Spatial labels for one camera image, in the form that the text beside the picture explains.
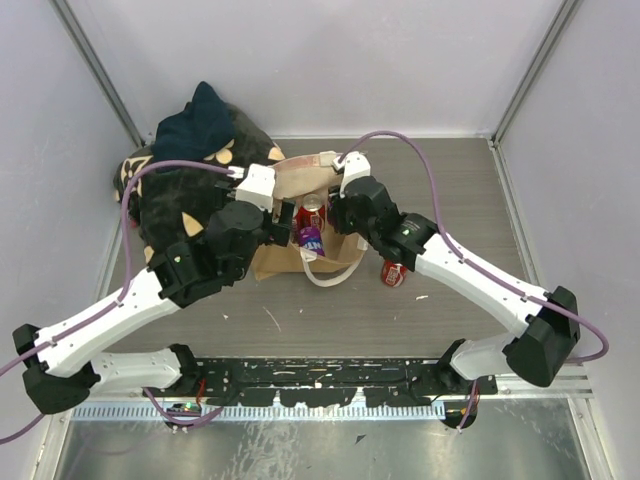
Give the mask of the tan jute canvas bag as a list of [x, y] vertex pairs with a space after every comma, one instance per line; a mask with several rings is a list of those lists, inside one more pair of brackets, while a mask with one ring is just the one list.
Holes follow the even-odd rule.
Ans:
[[272, 166], [275, 171], [275, 213], [279, 214], [283, 202], [290, 200], [295, 206], [294, 213], [299, 214], [306, 197], [319, 197], [323, 252], [317, 253], [299, 243], [301, 222], [295, 219], [293, 232], [283, 246], [261, 246], [257, 250], [251, 263], [256, 279], [299, 272], [311, 283], [328, 288], [344, 282], [357, 269], [368, 249], [367, 242], [356, 233], [338, 233], [327, 221], [329, 189], [340, 188], [343, 180], [343, 175], [334, 168], [334, 162], [339, 158], [338, 153], [325, 151], [280, 160]]

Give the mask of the purple soda can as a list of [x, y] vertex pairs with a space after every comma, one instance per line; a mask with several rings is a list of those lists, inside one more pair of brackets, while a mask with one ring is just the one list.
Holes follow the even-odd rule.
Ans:
[[314, 225], [306, 226], [298, 231], [298, 244], [319, 256], [325, 255], [321, 231]]

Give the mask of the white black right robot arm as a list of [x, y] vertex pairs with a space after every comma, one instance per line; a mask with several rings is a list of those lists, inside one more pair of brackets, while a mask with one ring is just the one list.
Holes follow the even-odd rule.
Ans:
[[438, 370], [449, 393], [504, 373], [548, 387], [580, 339], [574, 293], [562, 286], [549, 292], [484, 261], [423, 215], [400, 212], [372, 176], [330, 188], [327, 216], [337, 232], [359, 234], [384, 259], [448, 286], [506, 328], [503, 335], [450, 347]]

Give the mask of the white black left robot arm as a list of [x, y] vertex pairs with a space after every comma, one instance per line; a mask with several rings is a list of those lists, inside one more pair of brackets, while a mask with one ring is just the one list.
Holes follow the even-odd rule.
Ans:
[[25, 390], [39, 412], [61, 413], [91, 394], [139, 387], [194, 393], [201, 370], [188, 346], [132, 354], [111, 354], [108, 347], [242, 280], [260, 246], [288, 243], [294, 208], [292, 200], [275, 208], [238, 193], [212, 214], [206, 230], [155, 255], [127, 287], [56, 325], [17, 328]]

